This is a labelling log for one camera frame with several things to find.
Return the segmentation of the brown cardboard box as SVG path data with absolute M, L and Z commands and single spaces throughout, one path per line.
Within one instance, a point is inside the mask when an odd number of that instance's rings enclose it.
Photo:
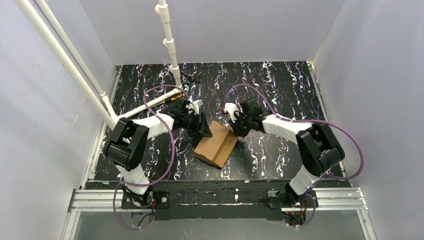
M 212 137 L 203 137 L 196 148 L 194 156 L 199 160 L 222 169 L 234 149 L 239 137 L 230 127 L 213 121 L 209 127 Z

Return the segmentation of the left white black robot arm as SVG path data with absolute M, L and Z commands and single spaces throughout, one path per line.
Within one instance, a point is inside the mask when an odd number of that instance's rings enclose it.
M 206 115 L 200 110 L 202 105 L 202 100 L 178 98 L 154 116 L 136 120 L 122 117 L 118 120 L 104 154 L 122 174 L 129 192 L 143 196 L 148 191 L 150 182 L 141 161 L 146 144 L 152 137 L 179 129 L 195 136 L 212 137 Z

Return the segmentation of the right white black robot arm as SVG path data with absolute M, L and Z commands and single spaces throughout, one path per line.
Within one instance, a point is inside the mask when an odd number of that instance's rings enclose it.
M 226 103 L 222 109 L 229 116 L 228 123 L 238 137 L 246 137 L 251 130 L 282 137 L 298 146 L 302 165 L 295 177 L 279 195 L 286 202 L 295 203 L 325 173 L 345 158 L 345 152 L 327 123 L 295 122 L 264 110 L 252 100 L 238 108 Z

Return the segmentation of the black pliers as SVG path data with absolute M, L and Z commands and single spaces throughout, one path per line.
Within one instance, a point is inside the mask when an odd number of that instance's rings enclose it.
M 191 85 L 191 84 L 200 84 L 201 76 L 195 76 L 193 74 L 181 73 L 183 80 L 181 81 L 182 85 Z

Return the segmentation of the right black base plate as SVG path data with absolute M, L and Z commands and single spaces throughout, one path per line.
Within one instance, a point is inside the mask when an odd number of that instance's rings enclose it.
M 319 207 L 316 192 L 311 190 L 309 196 L 306 194 L 297 195 L 294 192 L 287 193 L 285 190 L 270 190 L 261 199 L 260 202 L 271 209 L 299 208 L 305 210 L 306 207 Z

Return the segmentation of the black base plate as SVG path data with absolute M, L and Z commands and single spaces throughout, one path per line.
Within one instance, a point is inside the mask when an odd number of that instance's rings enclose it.
M 153 209 L 161 210 L 170 207 L 170 193 L 167 191 L 148 190 L 145 194 L 139 195 L 131 191 L 124 191 L 121 208 L 126 210 Z
M 271 209 L 299 208 L 305 210 L 306 207 L 319 207 L 316 192 L 311 190 L 309 196 L 306 194 L 297 195 L 294 192 L 287 193 L 285 190 L 270 190 L 261 199 L 260 202 Z

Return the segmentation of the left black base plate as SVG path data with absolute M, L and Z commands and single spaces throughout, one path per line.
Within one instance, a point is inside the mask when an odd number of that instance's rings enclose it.
M 153 209 L 161 210 L 170 207 L 170 193 L 167 191 L 148 190 L 145 194 L 139 195 L 131 191 L 124 191 L 121 208 L 126 210 Z

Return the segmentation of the white PVC pipe frame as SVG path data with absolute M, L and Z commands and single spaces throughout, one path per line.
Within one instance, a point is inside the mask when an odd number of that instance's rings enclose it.
M 115 65 L 79 0 L 16 0 L 15 4 L 113 130 L 120 116 L 102 81 Z

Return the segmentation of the aluminium rail frame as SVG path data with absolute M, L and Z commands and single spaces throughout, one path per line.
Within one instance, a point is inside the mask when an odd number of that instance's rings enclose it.
M 255 101 L 297 120 L 325 120 L 326 111 L 308 61 L 182 63 L 201 83 L 184 86 L 202 100 L 209 124 L 228 124 L 225 103 Z M 148 140 L 141 165 L 154 192 L 169 192 L 167 209 L 122 209 L 122 182 L 106 158 L 112 132 L 102 127 L 94 150 L 94 178 L 72 196 L 64 240 L 360 240 L 369 239 L 367 204 L 359 188 L 331 169 L 315 191 L 319 207 L 269 208 L 268 191 L 284 190 L 300 170 L 298 146 L 252 130 L 236 142 L 222 168 L 194 155 L 200 139 L 184 129 Z

